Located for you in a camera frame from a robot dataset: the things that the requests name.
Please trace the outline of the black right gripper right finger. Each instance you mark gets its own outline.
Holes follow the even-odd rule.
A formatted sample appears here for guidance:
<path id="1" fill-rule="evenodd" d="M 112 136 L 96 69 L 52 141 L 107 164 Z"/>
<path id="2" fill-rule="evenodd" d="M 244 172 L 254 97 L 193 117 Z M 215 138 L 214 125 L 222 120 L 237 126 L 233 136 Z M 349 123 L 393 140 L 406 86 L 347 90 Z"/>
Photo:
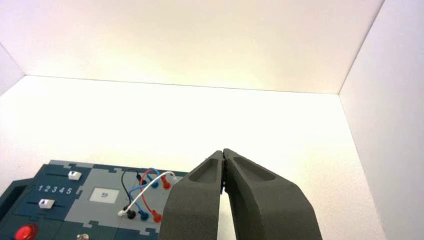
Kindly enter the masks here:
<path id="1" fill-rule="evenodd" d="M 223 156 L 236 239 L 322 239 L 314 208 L 295 183 L 231 149 Z"/>

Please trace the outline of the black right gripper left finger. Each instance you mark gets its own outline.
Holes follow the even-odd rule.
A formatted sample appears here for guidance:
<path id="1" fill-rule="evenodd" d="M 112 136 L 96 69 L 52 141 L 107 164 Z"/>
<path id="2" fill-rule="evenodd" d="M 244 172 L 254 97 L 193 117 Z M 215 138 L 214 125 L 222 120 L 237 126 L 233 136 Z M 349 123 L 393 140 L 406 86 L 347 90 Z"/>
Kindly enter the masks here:
<path id="1" fill-rule="evenodd" d="M 217 239 L 223 163 L 223 152 L 217 150 L 171 188 L 160 240 Z"/>

